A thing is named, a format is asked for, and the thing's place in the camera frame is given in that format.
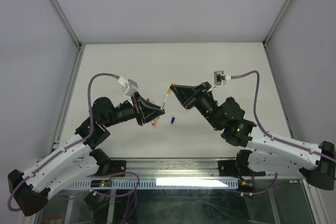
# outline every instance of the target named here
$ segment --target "perforated metal strip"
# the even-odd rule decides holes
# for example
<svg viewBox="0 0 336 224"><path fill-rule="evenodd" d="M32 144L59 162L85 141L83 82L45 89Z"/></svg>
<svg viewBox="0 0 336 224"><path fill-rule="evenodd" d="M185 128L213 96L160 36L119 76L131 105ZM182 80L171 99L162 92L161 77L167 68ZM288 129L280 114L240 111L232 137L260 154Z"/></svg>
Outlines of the perforated metal strip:
<svg viewBox="0 0 336 224"><path fill-rule="evenodd" d="M218 181L227 185L227 187L211 187L211 189L237 189L238 181L235 179L218 179ZM104 189L133 189L137 184L136 179L115 179L112 187L104 187ZM81 179L66 188L66 190L84 190L91 188L91 179ZM142 179L138 187L141 189L210 189L209 187L196 187L196 186L157 186L156 179Z"/></svg>

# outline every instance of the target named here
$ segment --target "gray wall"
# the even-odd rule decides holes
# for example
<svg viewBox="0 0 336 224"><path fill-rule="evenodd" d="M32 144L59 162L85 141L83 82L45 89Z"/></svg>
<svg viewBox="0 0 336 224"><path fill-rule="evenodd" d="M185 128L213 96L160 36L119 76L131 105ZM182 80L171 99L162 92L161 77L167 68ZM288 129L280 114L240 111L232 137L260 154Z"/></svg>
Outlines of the gray wall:
<svg viewBox="0 0 336 224"><path fill-rule="evenodd" d="M336 0L294 0L269 54L294 137L336 144ZM322 196L336 223L336 190Z"/></svg>
<svg viewBox="0 0 336 224"><path fill-rule="evenodd" d="M16 223L7 174L46 154L76 49L48 0L0 6L0 222Z"/></svg>

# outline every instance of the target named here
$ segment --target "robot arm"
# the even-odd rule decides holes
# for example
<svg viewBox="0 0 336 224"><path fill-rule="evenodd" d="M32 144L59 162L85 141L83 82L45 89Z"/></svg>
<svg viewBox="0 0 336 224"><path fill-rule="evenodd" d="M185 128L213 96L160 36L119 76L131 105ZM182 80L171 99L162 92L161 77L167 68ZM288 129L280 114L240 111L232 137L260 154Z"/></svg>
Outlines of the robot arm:
<svg viewBox="0 0 336 224"><path fill-rule="evenodd" d="M107 127L134 118L142 126L165 113L136 92L137 84L134 81L127 82L119 78L118 82L124 87L123 93L127 98L125 102L115 107L110 99L98 98L93 103L90 115L94 121L93 128L90 124L92 118L89 117L63 146L41 162L23 172L15 169L8 174L9 191L12 193L8 203L10 210L22 210L25 216L33 215L56 193L78 179L114 173L110 158L101 149L96 149L110 135ZM10 206L12 197L20 209Z"/></svg>
<svg viewBox="0 0 336 224"><path fill-rule="evenodd" d="M213 87L208 82L203 82L194 87L171 85L170 88L185 109L197 108L214 130L224 130L221 137L226 142L233 146L250 147L255 150L238 152L234 163L237 176L249 176L254 172L294 174L305 177L313 186L333 190L336 153L332 143L323 141L320 145L311 144L272 134L260 125L256 113L258 124L245 120L245 111L232 97L227 98L222 105L218 105L212 91L232 77L229 74L224 75L222 71L215 72L214 76L215 84L219 85Z"/></svg>

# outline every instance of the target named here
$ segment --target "glass panel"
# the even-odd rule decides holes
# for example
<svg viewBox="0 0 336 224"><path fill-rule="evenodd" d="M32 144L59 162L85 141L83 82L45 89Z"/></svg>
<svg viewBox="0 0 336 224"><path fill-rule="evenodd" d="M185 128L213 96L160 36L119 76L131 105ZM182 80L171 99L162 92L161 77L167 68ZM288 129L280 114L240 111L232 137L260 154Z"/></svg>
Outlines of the glass panel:
<svg viewBox="0 0 336 224"><path fill-rule="evenodd" d="M270 183L271 180L257 180L256 191ZM129 192L99 191L107 195ZM128 224L314 224L303 187L288 180L278 180L271 194L252 197L224 189L141 189L136 195L137 204L132 211L134 194L110 199L93 196L87 190L64 190L48 202L35 223L120 224L124 223L129 201Z"/></svg>

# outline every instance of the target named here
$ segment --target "white light strip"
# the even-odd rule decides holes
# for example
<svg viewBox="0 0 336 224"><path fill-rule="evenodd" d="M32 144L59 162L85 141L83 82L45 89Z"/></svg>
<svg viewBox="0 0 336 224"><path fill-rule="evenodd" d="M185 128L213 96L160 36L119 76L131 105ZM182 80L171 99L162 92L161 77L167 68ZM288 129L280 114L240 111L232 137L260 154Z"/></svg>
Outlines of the white light strip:
<svg viewBox="0 0 336 224"><path fill-rule="evenodd" d="M228 187L216 179L199 178L157 178L157 186L197 186L197 187Z"/></svg>

